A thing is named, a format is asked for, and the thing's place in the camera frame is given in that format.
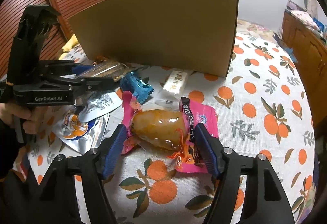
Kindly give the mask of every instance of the silver bolt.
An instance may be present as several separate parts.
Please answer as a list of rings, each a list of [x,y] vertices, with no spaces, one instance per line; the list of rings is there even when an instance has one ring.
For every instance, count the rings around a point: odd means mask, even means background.
[[[96,147],[90,149],[90,153],[92,155],[96,154],[98,152],[98,149]]]
[[[224,148],[224,152],[225,152],[226,154],[231,154],[231,153],[233,153],[233,150],[232,150],[230,147],[225,147],[225,148]]]
[[[65,157],[64,154],[59,154],[56,156],[55,160],[60,161],[60,160],[63,160],[64,157]]]
[[[261,160],[265,160],[267,157],[264,154],[259,154],[258,158]]]

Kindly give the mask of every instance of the cardboard box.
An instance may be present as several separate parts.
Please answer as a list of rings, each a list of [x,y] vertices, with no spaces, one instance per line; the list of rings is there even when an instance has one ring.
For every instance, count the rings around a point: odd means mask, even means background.
[[[69,22],[90,59],[194,69],[226,76],[238,0],[104,0]]]

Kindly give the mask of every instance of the wooden dresser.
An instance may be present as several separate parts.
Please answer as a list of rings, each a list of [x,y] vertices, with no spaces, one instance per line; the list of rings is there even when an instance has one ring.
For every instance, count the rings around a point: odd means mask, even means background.
[[[282,39],[293,49],[316,126],[327,115],[327,48],[302,22],[284,13]]]

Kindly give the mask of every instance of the person's arm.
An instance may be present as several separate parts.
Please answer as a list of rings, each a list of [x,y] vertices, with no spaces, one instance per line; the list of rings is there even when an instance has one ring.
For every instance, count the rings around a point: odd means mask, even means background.
[[[30,111],[14,103],[0,104],[0,179],[4,178],[13,167],[22,144],[17,141],[13,127],[13,117],[25,119],[23,129],[27,134],[36,134],[46,107],[37,107]]]

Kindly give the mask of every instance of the white floral tablecloth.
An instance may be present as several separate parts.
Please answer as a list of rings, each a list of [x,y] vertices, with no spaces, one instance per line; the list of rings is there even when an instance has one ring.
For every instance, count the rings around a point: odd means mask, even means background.
[[[67,58],[82,61],[85,54],[75,48]],[[153,97],[170,72],[170,68],[158,66],[139,69],[141,78],[155,89]],[[314,201],[315,146],[305,89],[288,54],[271,42],[237,34],[228,76],[194,72],[184,96],[216,110],[219,138],[225,147],[241,155],[263,153],[268,157],[294,219],[301,222]],[[28,158],[38,182],[59,153],[79,155],[51,132],[57,113],[58,108],[49,107],[36,141],[30,145]],[[109,133],[122,117],[122,108],[110,114]],[[118,223],[203,222],[216,182],[209,174],[176,173],[173,163],[141,148],[120,157],[114,175],[104,185]],[[242,177],[232,223],[240,218],[245,186],[246,177]],[[82,221],[89,223],[81,177],[76,177],[76,194]]]

